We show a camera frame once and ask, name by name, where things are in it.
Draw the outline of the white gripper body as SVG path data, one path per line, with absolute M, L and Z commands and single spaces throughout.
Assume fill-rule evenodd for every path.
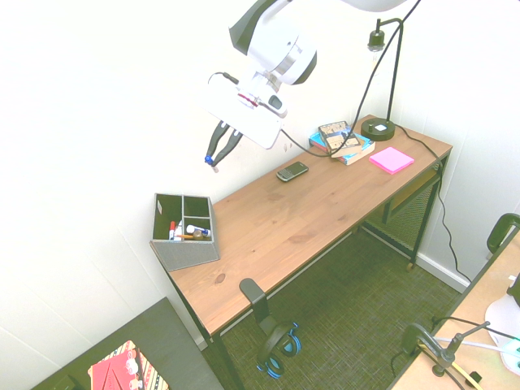
M 206 110 L 266 150 L 282 127 L 278 115 L 240 97 L 236 85 L 223 75 L 212 76 L 206 86 Z

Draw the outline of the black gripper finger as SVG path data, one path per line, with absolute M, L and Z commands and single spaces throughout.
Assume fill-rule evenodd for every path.
M 213 154 L 216 151 L 217 145 L 222 138 L 223 134 L 228 130 L 228 125 L 224 123 L 222 120 L 219 121 L 217 126 L 215 127 L 213 134 L 210 139 L 210 143 L 207 149 L 207 159 L 212 160 Z
M 225 157 L 227 157 L 235 149 L 242 137 L 243 135 L 237 130 L 234 130 L 232 132 L 231 136 L 227 141 L 227 144 L 214 158 L 213 167 L 216 167 Z

